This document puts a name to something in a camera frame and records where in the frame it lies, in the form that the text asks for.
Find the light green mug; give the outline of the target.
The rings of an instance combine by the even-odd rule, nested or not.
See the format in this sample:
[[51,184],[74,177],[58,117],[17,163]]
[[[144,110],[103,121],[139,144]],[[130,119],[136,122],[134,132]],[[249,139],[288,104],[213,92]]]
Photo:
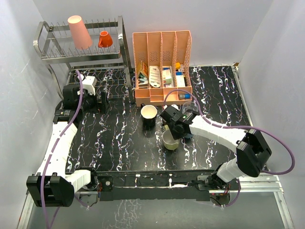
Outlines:
[[179,146],[179,141],[174,140],[170,130],[165,130],[163,132],[162,141],[163,141],[164,147],[168,150],[176,150]]

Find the clear faceted glass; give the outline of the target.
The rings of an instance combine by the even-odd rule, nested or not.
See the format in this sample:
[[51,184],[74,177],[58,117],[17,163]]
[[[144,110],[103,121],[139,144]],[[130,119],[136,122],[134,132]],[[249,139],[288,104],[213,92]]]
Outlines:
[[199,107],[195,102],[186,102],[182,105],[182,113],[184,114],[188,110],[199,111]]

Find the black mug white inside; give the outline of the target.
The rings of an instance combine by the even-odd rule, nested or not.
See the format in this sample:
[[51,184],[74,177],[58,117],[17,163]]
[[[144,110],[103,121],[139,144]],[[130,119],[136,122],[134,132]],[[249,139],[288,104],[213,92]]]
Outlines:
[[157,117],[157,109],[153,105],[145,105],[141,104],[141,117],[142,122],[145,127],[153,127],[155,126],[156,117]]

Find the orange ceramic mug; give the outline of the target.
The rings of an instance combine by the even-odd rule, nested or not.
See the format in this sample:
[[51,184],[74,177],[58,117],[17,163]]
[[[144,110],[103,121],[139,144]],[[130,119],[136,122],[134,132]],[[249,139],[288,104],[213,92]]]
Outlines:
[[108,48],[113,44],[111,35],[107,31],[101,31],[99,36],[98,47],[99,48]]

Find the tall pink cup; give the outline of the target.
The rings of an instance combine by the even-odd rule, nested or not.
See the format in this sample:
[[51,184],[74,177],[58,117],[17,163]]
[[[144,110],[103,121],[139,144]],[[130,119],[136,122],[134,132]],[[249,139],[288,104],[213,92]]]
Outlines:
[[71,31],[71,36],[75,45],[75,48],[88,49],[92,46],[92,39],[87,31],[87,28],[79,15],[73,15],[68,18],[68,25]]

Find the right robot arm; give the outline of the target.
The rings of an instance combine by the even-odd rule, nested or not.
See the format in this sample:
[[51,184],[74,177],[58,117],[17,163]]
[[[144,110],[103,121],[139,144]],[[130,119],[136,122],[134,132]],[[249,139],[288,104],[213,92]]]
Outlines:
[[233,151],[236,156],[222,163],[205,180],[199,181],[201,186],[224,189],[239,177],[258,177],[272,151],[262,133],[250,128],[248,130],[221,126],[214,121],[205,121],[199,112],[188,109],[182,113],[173,105],[166,105],[160,114],[168,125],[173,139],[187,135],[198,135],[217,142]]

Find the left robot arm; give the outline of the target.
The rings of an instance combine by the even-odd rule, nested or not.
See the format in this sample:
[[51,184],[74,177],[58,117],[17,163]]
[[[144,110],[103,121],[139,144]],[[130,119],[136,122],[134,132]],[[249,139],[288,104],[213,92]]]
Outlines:
[[27,178],[26,186],[38,207],[69,207],[81,188],[94,190],[99,185],[89,167],[66,174],[66,162],[72,141],[85,112],[100,112],[95,87],[70,83],[63,88],[63,100],[55,108],[52,134],[44,160],[36,174]]

